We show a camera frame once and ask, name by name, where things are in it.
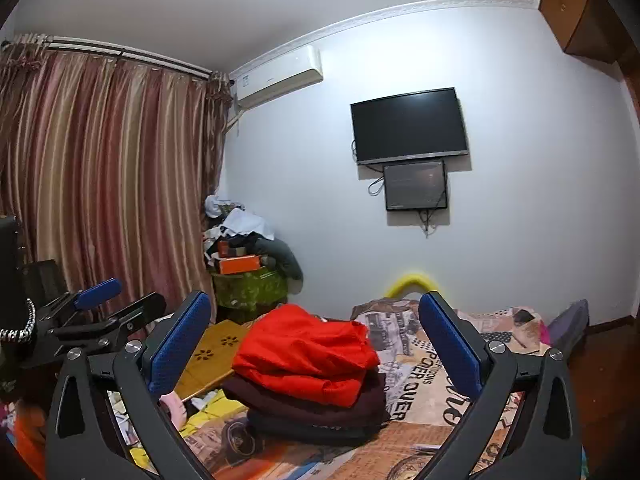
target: red clothing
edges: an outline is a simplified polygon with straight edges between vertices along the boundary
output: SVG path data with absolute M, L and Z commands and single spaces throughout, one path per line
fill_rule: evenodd
M 40 480 L 45 480 L 44 446 L 30 437 L 28 422 L 20 415 L 15 417 L 14 436 L 16 451 Z
M 364 325 L 320 321 L 286 304 L 253 326 L 232 368 L 268 390 L 350 408 L 366 370 L 379 364 Z

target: yellow cloth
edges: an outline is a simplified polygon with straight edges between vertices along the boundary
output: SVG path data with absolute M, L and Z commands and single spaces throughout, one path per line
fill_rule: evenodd
M 244 404 L 241 404 L 237 400 L 227 399 L 225 397 L 225 393 L 220 390 L 213 399 L 206 403 L 205 407 L 201 411 L 189 417 L 184 428 L 180 430 L 180 436 L 182 438 L 186 438 L 190 434 L 195 433 L 210 420 L 235 415 L 242 410 L 244 410 Z M 138 466 L 153 472 L 155 471 L 149 460 L 149 456 L 142 447 L 133 447 L 129 451 L 134 462 Z
M 200 412 L 189 417 L 184 428 L 180 430 L 180 435 L 185 438 L 214 418 L 228 417 L 242 410 L 244 410 L 244 404 L 227 399 L 225 393 L 220 390 Z

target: white wall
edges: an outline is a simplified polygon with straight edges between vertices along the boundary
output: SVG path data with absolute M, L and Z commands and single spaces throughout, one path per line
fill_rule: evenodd
M 0 43 L 4 40 L 10 40 L 14 36 L 16 10 L 14 9 L 9 17 L 4 22 L 2 28 L 0 28 Z
M 248 111 L 227 136 L 225 187 L 265 216 L 305 271 L 290 298 L 347 317 L 425 272 L 470 312 L 529 305 L 546 320 L 587 298 L 627 316 L 640 274 L 640 169 L 622 86 L 563 54 L 539 12 L 430 10 L 318 41 L 324 82 Z M 471 156 L 425 239 L 385 211 L 351 157 L 350 103 L 455 86 Z
M 629 116 L 631 117 L 631 125 L 634 130 L 634 135 L 636 136 L 636 146 L 638 147 L 638 150 L 640 150 L 640 121 L 638 120 L 638 113 L 636 112 L 636 106 L 634 105 L 633 98 L 631 97 L 631 92 L 629 91 L 629 87 L 626 84 L 624 76 L 622 75 L 622 70 L 620 70 L 620 67 L 617 63 L 613 68 L 613 75 L 620 80 L 620 86 L 622 87 L 622 96 L 625 100 L 626 107 L 629 110 Z M 636 290 L 636 297 L 631 307 L 631 315 L 633 317 L 637 317 L 639 310 L 640 310 L 640 283 L 638 286 L 638 290 Z

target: black tv screen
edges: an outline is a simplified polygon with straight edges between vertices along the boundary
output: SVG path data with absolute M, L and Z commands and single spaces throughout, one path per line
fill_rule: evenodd
M 351 105 L 358 164 L 468 153 L 454 88 Z
M 413 161 L 384 167 L 387 211 L 446 209 L 447 177 L 442 160 Z

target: wooden cabinet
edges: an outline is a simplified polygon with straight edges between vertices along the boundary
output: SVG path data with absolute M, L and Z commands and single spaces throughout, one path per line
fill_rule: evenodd
M 607 0 L 541 0 L 540 11 L 567 54 L 613 63 L 632 44 Z

